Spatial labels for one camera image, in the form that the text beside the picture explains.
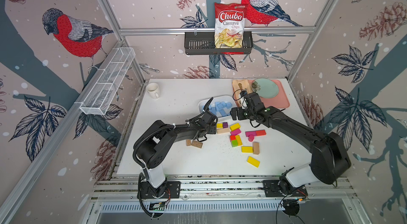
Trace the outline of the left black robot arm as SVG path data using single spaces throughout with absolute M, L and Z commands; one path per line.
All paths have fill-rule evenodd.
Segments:
M 167 192 L 167 178 L 161 164 L 173 144 L 183 140 L 205 141 L 208 134 L 216 134 L 217 122 L 217 116 L 209 111 L 187 119 L 183 124 L 155 121 L 133 146 L 132 158 L 142 168 L 140 175 L 143 178 L 139 184 L 146 189 L 139 189 L 139 196 L 164 196 Z

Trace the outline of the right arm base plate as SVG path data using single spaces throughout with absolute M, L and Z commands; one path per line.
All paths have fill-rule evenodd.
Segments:
M 284 197 L 293 196 L 297 198 L 308 197 L 306 187 L 303 185 L 301 187 L 293 187 L 288 182 L 281 180 L 263 180 L 263 190 L 265 191 L 266 197 Z

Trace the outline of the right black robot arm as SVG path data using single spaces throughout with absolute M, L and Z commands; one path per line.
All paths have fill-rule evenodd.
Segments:
M 255 121 L 293 139 L 311 153 L 311 162 L 292 168 L 279 178 L 279 190 L 291 195 L 298 188 L 313 182 L 334 184 L 351 167 L 351 161 L 341 136 L 323 133 L 285 115 L 282 110 L 265 107 L 259 95 L 238 90 L 242 106 L 232 108 L 233 120 Z

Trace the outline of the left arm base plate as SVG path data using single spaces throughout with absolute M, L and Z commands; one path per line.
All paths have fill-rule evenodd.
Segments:
M 137 198 L 144 199 L 178 199 L 180 196 L 181 182 L 166 181 L 158 188 L 154 188 L 147 181 L 142 181 L 138 186 Z

